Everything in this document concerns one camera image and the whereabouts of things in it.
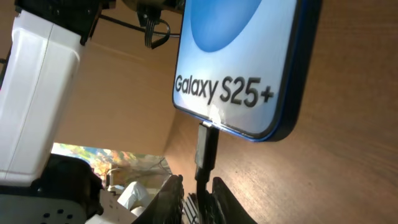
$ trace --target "brown table surface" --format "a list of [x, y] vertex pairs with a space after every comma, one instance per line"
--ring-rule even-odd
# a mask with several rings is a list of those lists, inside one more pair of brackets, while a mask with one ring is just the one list
[[[166, 147], [186, 193], [198, 124], [177, 113]], [[213, 175], [259, 223], [398, 223], [398, 1], [324, 0], [295, 130], [222, 133]]]

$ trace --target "phone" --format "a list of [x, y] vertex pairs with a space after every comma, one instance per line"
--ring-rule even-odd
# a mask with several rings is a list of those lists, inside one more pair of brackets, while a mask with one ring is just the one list
[[186, 0], [173, 104], [252, 141], [299, 115], [321, 0]]

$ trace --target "plus sign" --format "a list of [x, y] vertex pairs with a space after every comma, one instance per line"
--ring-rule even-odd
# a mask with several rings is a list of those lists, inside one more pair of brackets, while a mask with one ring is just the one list
[[264, 102], [267, 103], [270, 97], [274, 97], [274, 93], [271, 92], [271, 87], [267, 86], [265, 91], [261, 92], [261, 96], [264, 97]]

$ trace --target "wire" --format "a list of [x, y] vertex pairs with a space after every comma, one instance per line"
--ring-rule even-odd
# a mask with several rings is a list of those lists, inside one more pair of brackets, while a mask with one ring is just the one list
[[[100, 18], [100, 19], [104, 19], [104, 20], [106, 20], [106, 21], [113, 22], [113, 23], [115, 23], [115, 24], [119, 24], [119, 25], [121, 25], [121, 26], [130, 28], [130, 29], [134, 29], [134, 30], [136, 30], [136, 31], [140, 31], [140, 32], [145, 32], [145, 31], [146, 31], [145, 28], [141, 28], [141, 27], [138, 27], [138, 26], [134, 26], [134, 25], [129, 24], [129, 23], [127, 23], [127, 22], [123, 22], [123, 21], [120, 21], [120, 20], [118, 20], [118, 19], [115, 19], [115, 18], [112, 18], [112, 17], [109, 17], [109, 16], [105, 16], [105, 15], [102, 15], [102, 14], [99, 15], [99, 18]], [[161, 37], [164, 37], [164, 36], [167, 35], [167, 33], [165, 33], [165, 32], [158, 32], [158, 31], [154, 31], [153, 34], [154, 34], [154, 35], [157, 35], [157, 36], [161, 36]], [[170, 34], [170, 37], [179, 38], [179, 37], [180, 37], [180, 34]]]

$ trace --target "blue circle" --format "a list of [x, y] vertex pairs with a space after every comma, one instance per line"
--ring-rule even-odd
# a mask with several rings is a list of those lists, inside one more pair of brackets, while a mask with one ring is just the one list
[[249, 23], [261, 0], [192, 0], [193, 39], [205, 52], [230, 44]]

